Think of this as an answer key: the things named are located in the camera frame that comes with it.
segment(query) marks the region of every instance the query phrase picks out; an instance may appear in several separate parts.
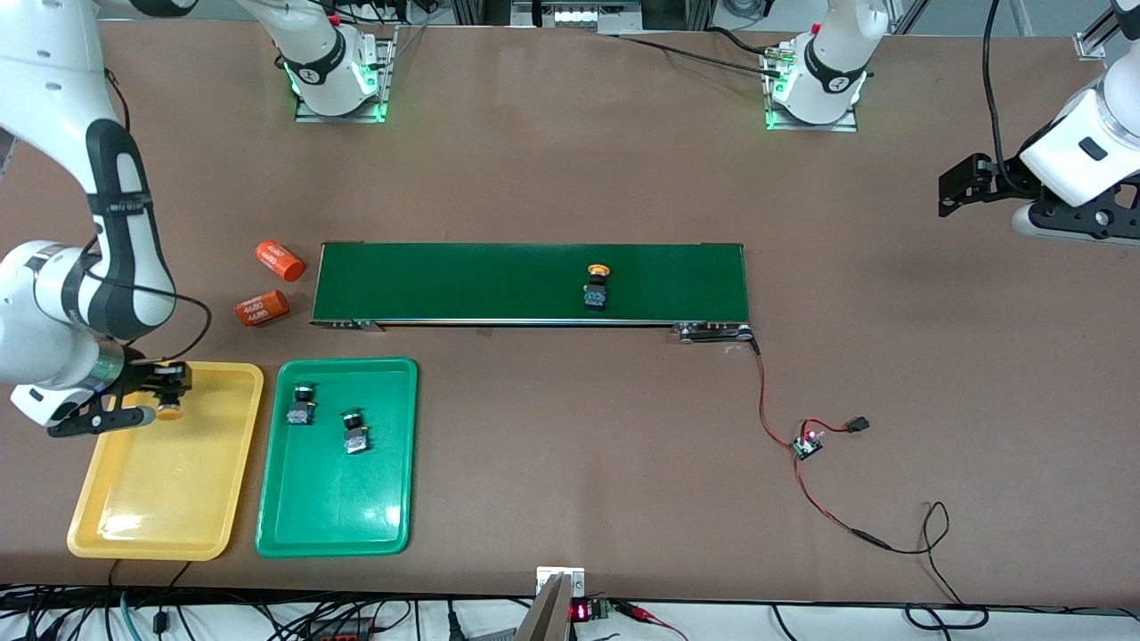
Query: yellow tray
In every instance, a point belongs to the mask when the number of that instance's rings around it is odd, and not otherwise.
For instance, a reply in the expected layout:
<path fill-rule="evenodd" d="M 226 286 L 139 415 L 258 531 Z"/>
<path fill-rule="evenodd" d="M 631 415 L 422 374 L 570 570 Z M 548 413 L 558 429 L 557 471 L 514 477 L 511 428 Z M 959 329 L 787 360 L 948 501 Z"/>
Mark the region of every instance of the yellow tray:
<path fill-rule="evenodd" d="M 189 365 L 182 417 L 99 436 L 67 532 L 76 557 L 207 561 L 229 543 L 264 378 Z"/>

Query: tabletop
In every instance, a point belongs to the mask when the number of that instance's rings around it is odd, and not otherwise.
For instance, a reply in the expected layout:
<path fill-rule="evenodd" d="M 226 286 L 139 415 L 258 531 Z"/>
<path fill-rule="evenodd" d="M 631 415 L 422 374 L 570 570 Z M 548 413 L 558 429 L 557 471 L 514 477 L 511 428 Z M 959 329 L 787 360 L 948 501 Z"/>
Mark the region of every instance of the tabletop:
<path fill-rule="evenodd" d="M 398 65 L 389 122 L 292 122 L 256 24 L 104 23 L 180 292 L 217 313 L 190 358 L 420 365 L 412 539 L 388 558 L 260 558 L 266 412 L 227 551 L 186 585 L 513 593 L 583 566 L 636 598 L 945 601 L 923 560 L 829 522 L 757 419 L 746 344 L 663 330 L 308 325 L 324 241 L 742 243 L 768 414 L 865 415 L 804 464 L 816 498 L 896 547 L 925 503 L 953 519 L 939 569 L 974 602 L 1140 605 L 1134 500 L 1140 254 L 1010 230 L 1013 202 L 936 216 L 937 178 L 991 148 L 977 39 L 883 40 L 857 133 L 767 131 L 756 76 L 575 30 L 431 27 Z M 755 64 L 712 34 L 652 36 Z M 750 34 L 752 43 L 764 43 Z M 994 42 L 1007 148 L 1100 67 L 1060 39 Z M 19 145 L 2 248 L 82 245 L 83 194 Z M 256 262 L 275 238 L 310 269 Z M 246 328 L 238 301 L 293 314 Z M 197 310 L 139 342 L 189 340 Z M 52 440 L 0 404 L 0 581 L 101 583 L 67 552 L 95 440 Z M 122 563 L 165 584 L 177 563 Z"/>

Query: orange cylinder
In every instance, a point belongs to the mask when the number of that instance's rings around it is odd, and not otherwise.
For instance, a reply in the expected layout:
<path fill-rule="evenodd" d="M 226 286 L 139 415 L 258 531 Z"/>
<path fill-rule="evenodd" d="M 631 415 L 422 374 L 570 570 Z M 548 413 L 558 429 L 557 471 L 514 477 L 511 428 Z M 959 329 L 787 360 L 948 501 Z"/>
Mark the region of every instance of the orange cylinder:
<path fill-rule="evenodd" d="M 290 283 L 296 281 L 304 274 L 304 262 L 300 258 L 293 255 L 285 248 L 280 246 L 277 241 L 261 241 L 258 249 L 254 251 L 254 255 L 258 260 L 263 262 L 266 267 L 274 270 L 275 274 L 285 278 Z"/>
<path fill-rule="evenodd" d="M 252 327 L 288 314 L 288 300 L 280 290 L 274 290 L 235 305 L 234 314 L 243 325 Z"/>

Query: robotic arm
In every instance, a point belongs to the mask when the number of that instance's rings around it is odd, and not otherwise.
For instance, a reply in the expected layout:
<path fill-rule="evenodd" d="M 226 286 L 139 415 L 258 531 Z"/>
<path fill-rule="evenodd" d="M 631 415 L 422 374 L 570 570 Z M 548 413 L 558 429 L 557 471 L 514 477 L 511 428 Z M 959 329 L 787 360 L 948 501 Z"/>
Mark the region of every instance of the robotic arm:
<path fill-rule="evenodd" d="M 376 94 L 375 35 L 347 24 L 333 26 L 324 6 L 309 0 L 237 3 L 269 32 L 282 52 L 293 90 L 314 112 L 343 115 Z"/>
<path fill-rule="evenodd" d="M 828 0 L 819 31 L 801 33 L 782 48 L 795 64 L 772 99 L 811 124 L 841 119 L 858 100 L 866 65 L 887 33 L 889 16 L 882 0 Z"/>
<path fill-rule="evenodd" d="M 1118 197 L 1124 187 L 1140 187 L 1140 0 L 1112 2 L 1129 52 L 1029 137 L 1004 173 L 985 154 L 944 173 L 938 216 L 1020 197 L 1032 202 L 1013 214 L 1018 233 L 1140 246 L 1138 198 Z"/>
<path fill-rule="evenodd" d="M 177 406 L 185 365 L 138 364 L 135 340 L 170 317 L 162 257 L 138 147 L 104 81 L 90 0 L 0 5 L 0 127 L 63 165 L 87 193 L 101 257 L 32 241 L 0 262 L 0 380 L 52 436 L 144 424 L 149 408 L 105 409 L 103 396 L 160 391 Z"/>

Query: green tray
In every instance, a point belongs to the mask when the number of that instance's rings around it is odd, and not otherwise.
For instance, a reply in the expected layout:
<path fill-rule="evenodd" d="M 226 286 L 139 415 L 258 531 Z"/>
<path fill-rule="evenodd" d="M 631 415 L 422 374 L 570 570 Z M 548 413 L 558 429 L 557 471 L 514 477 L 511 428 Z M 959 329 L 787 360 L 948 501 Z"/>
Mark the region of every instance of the green tray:
<path fill-rule="evenodd" d="M 396 554 L 408 544 L 417 368 L 410 358 L 293 360 L 277 376 L 256 547 L 262 557 Z M 285 420 L 316 383 L 311 425 Z M 372 447 L 344 452 L 341 412 L 360 407 Z"/>

